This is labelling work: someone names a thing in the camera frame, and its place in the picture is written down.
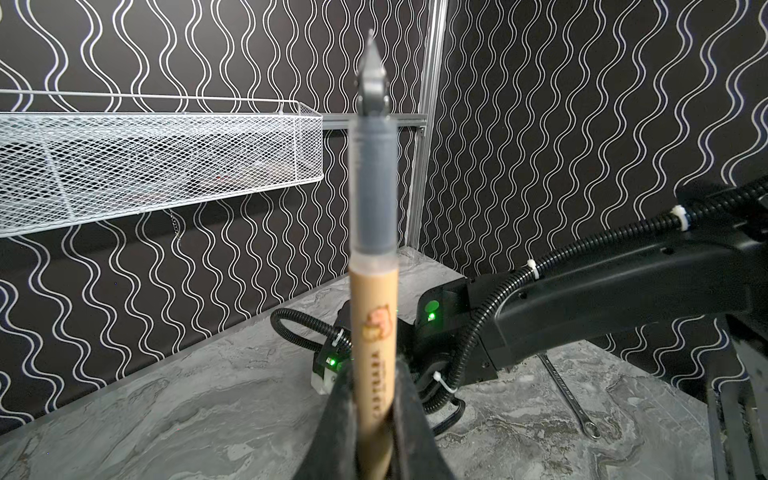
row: wire mesh basket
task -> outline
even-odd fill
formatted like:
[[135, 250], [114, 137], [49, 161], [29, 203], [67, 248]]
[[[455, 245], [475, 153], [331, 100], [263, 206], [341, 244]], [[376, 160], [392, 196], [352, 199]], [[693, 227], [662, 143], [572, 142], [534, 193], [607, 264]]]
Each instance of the wire mesh basket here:
[[274, 113], [0, 114], [0, 237], [322, 178], [323, 117], [298, 101]]

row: marble table surface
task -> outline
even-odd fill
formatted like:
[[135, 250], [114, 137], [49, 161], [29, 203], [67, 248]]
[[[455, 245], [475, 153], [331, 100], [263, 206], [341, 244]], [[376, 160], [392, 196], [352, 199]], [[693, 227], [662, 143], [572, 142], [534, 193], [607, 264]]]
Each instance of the marble table surface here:
[[[409, 248], [400, 260], [404, 319], [421, 293], [460, 277]], [[330, 323], [348, 297], [341, 277], [286, 305]], [[327, 397], [310, 386], [311, 352], [283, 341], [267, 317], [3, 435], [0, 480], [291, 478]], [[530, 358], [459, 391], [464, 418], [438, 440], [457, 478], [713, 477], [703, 403], [587, 342], [549, 356], [602, 439], [581, 434]]]

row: wrench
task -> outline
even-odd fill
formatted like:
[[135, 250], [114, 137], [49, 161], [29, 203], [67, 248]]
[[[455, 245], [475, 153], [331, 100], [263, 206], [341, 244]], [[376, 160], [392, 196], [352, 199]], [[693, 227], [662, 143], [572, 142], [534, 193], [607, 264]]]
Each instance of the wrench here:
[[589, 438], [593, 440], [597, 440], [600, 438], [600, 431], [598, 430], [598, 426], [592, 422], [589, 417], [587, 416], [587, 413], [584, 411], [583, 408], [581, 408], [581, 405], [578, 404], [576, 401], [576, 397], [574, 397], [574, 394], [571, 393], [571, 390], [568, 389], [568, 386], [565, 385], [565, 382], [563, 381], [563, 377], [560, 376], [557, 370], [554, 369], [554, 365], [552, 365], [552, 362], [549, 361], [549, 357], [547, 357], [546, 353], [539, 353], [538, 358], [541, 359], [541, 362], [544, 363], [544, 367], [546, 367], [547, 371], [549, 372], [549, 375], [554, 380], [554, 384], [558, 386], [558, 389], [560, 390], [560, 393], [563, 394], [565, 397], [565, 401], [568, 402], [568, 406], [571, 407], [571, 410], [576, 415], [576, 419], [579, 422], [579, 425], [581, 426], [581, 431]]

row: black patterned wall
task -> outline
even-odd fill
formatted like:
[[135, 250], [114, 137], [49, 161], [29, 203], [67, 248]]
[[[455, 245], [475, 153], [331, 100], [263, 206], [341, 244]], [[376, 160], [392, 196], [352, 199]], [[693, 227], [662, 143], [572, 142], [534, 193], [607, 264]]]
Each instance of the black patterned wall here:
[[[764, 0], [451, 1], [422, 251], [514, 269], [692, 181], [765, 174], [767, 22]], [[594, 342], [701, 398], [746, 378], [722, 322]]]
[[[353, 111], [376, 32], [394, 111], [419, 103], [425, 1], [0, 0], [0, 88], [290, 98]], [[3, 111], [215, 111], [232, 101], [0, 95]], [[415, 131], [400, 132], [399, 233]], [[325, 178], [0, 239], [0, 433], [346, 271], [346, 132]]]

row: pen nib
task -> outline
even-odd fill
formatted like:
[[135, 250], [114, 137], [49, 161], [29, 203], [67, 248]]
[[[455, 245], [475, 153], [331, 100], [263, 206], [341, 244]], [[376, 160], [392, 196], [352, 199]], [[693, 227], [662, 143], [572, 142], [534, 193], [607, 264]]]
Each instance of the pen nib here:
[[357, 114], [387, 115], [389, 113], [387, 87], [382, 58], [373, 39], [373, 30], [369, 30], [368, 41], [362, 51], [357, 71]]

